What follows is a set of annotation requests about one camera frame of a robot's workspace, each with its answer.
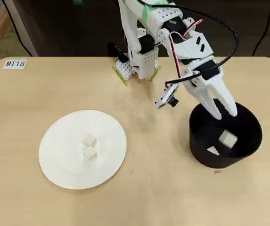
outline green tape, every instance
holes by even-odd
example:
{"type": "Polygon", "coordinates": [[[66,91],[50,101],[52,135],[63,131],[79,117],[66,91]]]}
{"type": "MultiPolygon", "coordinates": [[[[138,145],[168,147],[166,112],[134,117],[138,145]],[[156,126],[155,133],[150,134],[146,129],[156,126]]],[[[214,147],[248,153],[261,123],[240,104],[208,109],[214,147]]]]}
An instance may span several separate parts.
{"type": "Polygon", "coordinates": [[[150,78],[150,81],[153,81],[154,78],[158,75],[159,71],[161,70],[161,66],[155,71],[155,73],[153,74],[153,76],[150,78]]]}
{"type": "MultiPolygon", "coordinates": [[[[160,1],[156,2],[154,5],[163,5],[163,4],[168,4],[167,0],[160,0],[160,1]]],[[[153,7],[149,7],[148,5],[145,5],[143,8],[141,19],[145,23],[147,23],[149,12],[154,11],[156,9],[158,9],[158,8],[153,8],[153,7]]]]}
{"type": "Polygon", "coordinates": [[[82,0],[73,0],[75,5],[83,5],[83,1],[82,0]]]}
{"type": "Polygon", "coordinates": [[[120,80],[124,83],[125,86],[127,86],[126,81],[124,80],[124,78],[122,77],[122,75],[120,75],[120,73],[117,71],[117,69],[112,66],[112,69],[114,70],[114,72],[118,75],[118,77],[120,78],[120,80]]]}

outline red wire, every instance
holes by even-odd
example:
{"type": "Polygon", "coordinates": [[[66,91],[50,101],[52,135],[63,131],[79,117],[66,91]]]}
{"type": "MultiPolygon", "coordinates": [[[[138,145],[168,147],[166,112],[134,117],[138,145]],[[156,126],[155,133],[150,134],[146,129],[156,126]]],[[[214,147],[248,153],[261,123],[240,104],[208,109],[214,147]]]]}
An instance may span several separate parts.
{"type": "Polygon", "coordinates": [[[170,34],[169,34],[168,37],[169,37],[169,40],[171,41],[172,52],[173,52],[174,61],[175,61],[176,66],[177,66],[178,77],[181,78],[180,65],[179,65],[179,62],[178,62],[176,50],[175,50],[175,48],[174,48],[173,40],[172,40],[172,37],[171,37],[170,34]]]}
{"type": "Polygon", "coordinates": [[[197,21],[195,21],[194,23],[192,23],[191,26],[189,26],[189,28],[185,31],[185,33],[183,34],[183,38],[187,39],[185,37],[185,34],[187,34],[187,32],[189,32],[191,30],[192,27],[196,26],[197,24],[201,23],[203,21],[203,19],[199,19],[197,21]]]}

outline wire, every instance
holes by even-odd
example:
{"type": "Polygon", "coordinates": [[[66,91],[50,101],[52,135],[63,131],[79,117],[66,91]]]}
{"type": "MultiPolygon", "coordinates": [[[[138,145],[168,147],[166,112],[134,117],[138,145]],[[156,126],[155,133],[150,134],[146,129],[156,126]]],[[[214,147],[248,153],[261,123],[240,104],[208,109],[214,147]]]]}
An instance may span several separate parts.
{"type": "Polygon", "coordinates": [[[262,37],[261,39],[258,41],[258,43],[256,44],[254,50],[253,50],[253,53],[252,53],[252,56],[255,55],[256,51],[257,51],[257,48],[259,47],[259,45],[261,44],[262,40],[264,39],[264,37],[266,36],[267,32],[268,32],[268,29],[269,29],[269,25],[270,25],[270,11],[269,11],[269,15],[268,15],[268,20],[267,20],[267,25],[266,25],[266,28],[265,28],[265,31],[263,32],[262,34],[262,37]]]}
{"type": "Polygon", "coordinates": [[[187,38],[185,37],[185,35],[186,35],[186,34],[187,34],[194,26],[198,25],[198,24],[201,23],[202,21],[203,21],[203,19],[199,19],[199,20],[193,22],[192,25],[189,26],[189,28],[188,28],[188,29],[185,31],[185,33],[183,34],[183,38],[187,39],[187,38]]]}
{"type": "Polygon", "coordinates": [[[170,35],[171,34],[177,34],[178,36],[180,36],[183,39],[183,41],[186,41],[186,39],[178,32],[170,32],[170,35]]]}
{"type": "Polygon", "coordinates": [[[175,48],[174,48],[174,44],[173,44],[173,40],[172,40],[171,34],[169,34],[168,37],[169,37],[169,40],[171,41],[171,47],[172,47],[172,52],[173,52],[173,58],[174,58],[174,62],[175,62],[176,67],[177,67],[178,77],[181,78],[180,65],[179,65],[179,62],[178,62],[178,58],[177,58],[176,50],[175,50],[175,48]]]}
{"type": "Polygon", "coordinates": [[[23,42],[22,42],[22,40],[21,40],[21,37],[20,37],[20,35],[18,34],[16,25],[15,25],[15,23],[14,23],[14,20],[13,20],[13,18],[12,18],[12,15],[11,15],[11,13],[10,13],[10,11],[9,11],[9,9],[8,9],[8,7],[7,7],[7,5],[6,5],[6,3],[5,3],[5,1],[2,0],[2,2],[3,2],[3,4],[4,4],[4,6],[5,6],[5,9],[6,9],[7,12],[8,12],[8,15],[9,15],[10,19],[11,19],[11,22],[12,22],[12,24],[13,24],[14,30],[16,31],[16,35],[17,35],[17,38],[18,38],[19,42],[21,43],[21,45],[22,45],[22,47],[24,48],[24,50],[29,54],[29,56],[32,57],[31,52],[30,52],[30,51],[26,48],[26,46],[23,44],[23,42]]]}
{"type": "MultiPolygon", "coordinates": [[[[151,7],[151,8],[178,8],[178,9],[183,9],[183,10],[187,10],[187,11],[190,11],[190,12],[193,12],[193,13],[197,13],[197,14],[200,14],[202,16],[205,16],[217,23],[219,23],[220,25],[224,26],[225,28],[227,28],[229,31],[232,32],[233,36],[234,36],[234,40],[235,40],[235,45],[234,45],[234,48],[232,50],[232,52],[229,54],[229,56],[227,56],[225,59],[223,59],[222,61],[220,61],[219,63],[217,63],[214,67],[210,68],[208,71],[211,71],[213,69],[216,69],[216,68],[219,68],[220,66],[222,66],[224,63],[226,63],[236,52],[237,48],[238,48],[238,43],[239,43],[239,39],[238,39],[238,36],[237,36],[237,33],[231,28],[229,27],[227,24],[225,24],[224,22],[222,22],[221,20],[209,15],[209,14],[206,14],[206,13],[203,13],[203,12],[199,12],[197,10],[194,10],[194,9],[191,9],[191,8],[187,8],[187,7],[184,7],[184,6],[177,6],[177,5],[169,5],[169,4],[164,4],[164,5],[151,5],[151,4],[147,4],[146,2],[142,1],[142,0],[137,0],[139,3],[141,3],[142,5],[145,5],[145,6],[148,6],[148,7],[151,7]]],[[[171,81],[167,81],[165,83],[165,85],[167,84],[175,84],[175,83],[179,83],[179,82],[183,82],[183,81],[187,81],[187,80],[190,80],[190,79],[194,79],[196,77],[199,77],[201,76],[202,74],[201,73],[198,73],[196,75],[192,75],[192,76],[189,76],[189,77],[186,77],[186,78],[181,78],[181,79],[177,79],[177,80],[171,80],[171,81]]]]}

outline label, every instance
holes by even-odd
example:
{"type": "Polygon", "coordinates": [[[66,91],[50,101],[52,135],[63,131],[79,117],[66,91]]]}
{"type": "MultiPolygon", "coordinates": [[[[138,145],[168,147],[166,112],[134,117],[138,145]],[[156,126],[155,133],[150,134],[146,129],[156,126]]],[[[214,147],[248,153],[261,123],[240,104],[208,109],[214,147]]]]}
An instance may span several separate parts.
{"type": "Polygon", "coordinates": [[[25,69],[27,64],[26,59],[24,60],[6,60],[3,69],[25,69]]]}
{"type": "Polygon", "coordinates": [[[170,20],[169,23],[176,25],[177,24],[177,21],[170,20]]]}

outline white cube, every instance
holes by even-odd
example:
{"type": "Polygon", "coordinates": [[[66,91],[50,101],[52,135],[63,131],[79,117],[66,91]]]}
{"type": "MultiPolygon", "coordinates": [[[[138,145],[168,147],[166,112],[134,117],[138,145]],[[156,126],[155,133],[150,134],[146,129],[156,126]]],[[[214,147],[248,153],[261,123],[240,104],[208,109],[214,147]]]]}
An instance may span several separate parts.
{"type": "Polygon", "coordinates": [[[95,148],[90,147],[84,147],[83,154],[88,159],[93,159],[97,157],[97,152],[95,148]]]}
{"type": "Polygon", "coordinates": [[[87,134],[83,139],[83,144],[86,145],[87,147],[95,147],[96,143],[97,139],[92,134],[87,134]]]}
{"type": "Polygon", "coordinates": [[[224,130],[219,140],[222,144],[231,149],[237,142],[237,137],[234,134],[230,133],[228,130],[224,130]]]}

